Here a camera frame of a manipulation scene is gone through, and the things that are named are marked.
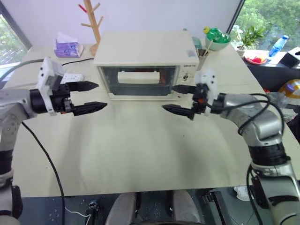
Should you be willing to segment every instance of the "coat rack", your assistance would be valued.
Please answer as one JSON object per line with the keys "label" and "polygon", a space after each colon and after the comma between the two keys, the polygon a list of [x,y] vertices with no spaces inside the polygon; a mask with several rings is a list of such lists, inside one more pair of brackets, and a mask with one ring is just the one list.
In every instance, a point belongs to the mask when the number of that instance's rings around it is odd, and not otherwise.
{"label": "coat rack", "polygon": [[80,4],[78,4],[78,6],[89,16],[90,24],[81,23],[81,25],[85,27],[91,27],[93,29],[94,36],[96,39],[96,44],[92,45],[92,47],[90,48],[90,53],[92,54],[92,56],[95,56],[96,51],[98,49],[98,45],[101,41],[99,27],[103,20],[103,16],[100,18],[99,22],[97,23],[95,19],[94,11],[100,6],[100,3],[98,3],[93,7],[90,0],[83,0],[83,1],[84,1],[85,8]]}

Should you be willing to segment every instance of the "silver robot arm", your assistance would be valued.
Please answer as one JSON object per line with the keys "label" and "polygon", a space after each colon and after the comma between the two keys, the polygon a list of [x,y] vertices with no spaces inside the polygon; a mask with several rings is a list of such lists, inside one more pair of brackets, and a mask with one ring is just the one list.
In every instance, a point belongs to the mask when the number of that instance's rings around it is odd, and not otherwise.
{"label": "silver robot arm", "polygon": [[39,72],[37,89],[0,90],[0,224],[17,225],[23,204],[18,186],[13,186],[11,167],[13,150],[20,124],[39,113],[73,113],[74,116],[93,113],[107,103],[90,102],[74,106],[71,91],[91,90],[92,82],[60,84],[63,72],[60,64],[45,58]]}
{"label": "silver robot arm", "polygon": [[[239,128],[263,107],[257,99],[247,94],[217,94],[213,75],[200,75],[194,86],[177,85],[174,91],[193,94],[191,109],[179,105],[164,105],[174,114],[187,116],[195,114],[219,114],[235,123]],[[253,194],[259,206],[270,209],[274,224],[294,225],[300,220],[300,191],[290,158],[282,144],[282,124],[276,114],[265,110],[243,127],[241,135],[248,145],[255,173],[252,178]]]}

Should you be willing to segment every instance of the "white wall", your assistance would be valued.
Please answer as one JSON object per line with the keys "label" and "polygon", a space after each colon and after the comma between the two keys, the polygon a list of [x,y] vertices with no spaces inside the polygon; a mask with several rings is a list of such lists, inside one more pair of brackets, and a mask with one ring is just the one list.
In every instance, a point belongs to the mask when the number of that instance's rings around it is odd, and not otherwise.
{"label": "white wall", "polygon": [[[101,6],[101,34],[112,30],[181,30],[203,37],[204,26],[226,31],[240,0],[92,0]],[[95,43],[81,0],[2,0],[32,45],[52,45],[58,31]]]}

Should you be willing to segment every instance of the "sticker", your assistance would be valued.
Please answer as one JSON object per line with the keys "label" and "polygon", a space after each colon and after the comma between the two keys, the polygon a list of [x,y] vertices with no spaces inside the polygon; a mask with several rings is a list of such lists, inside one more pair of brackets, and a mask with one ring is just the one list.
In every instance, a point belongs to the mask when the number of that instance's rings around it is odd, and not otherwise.
{"label": "sticker", "polygon": [[194,50],[187,50],[187,56],[188,57],[196,57],[196,53]]}

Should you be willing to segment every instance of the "oven window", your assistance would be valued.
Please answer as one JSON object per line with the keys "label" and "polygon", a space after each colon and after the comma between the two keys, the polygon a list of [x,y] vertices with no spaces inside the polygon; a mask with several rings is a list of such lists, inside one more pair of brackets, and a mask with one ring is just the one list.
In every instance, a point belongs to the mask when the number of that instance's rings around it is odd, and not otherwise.
{"label": "oven window", "polygon": [[98,67],[114,95],[166,96],[177,72],[173,67]]}

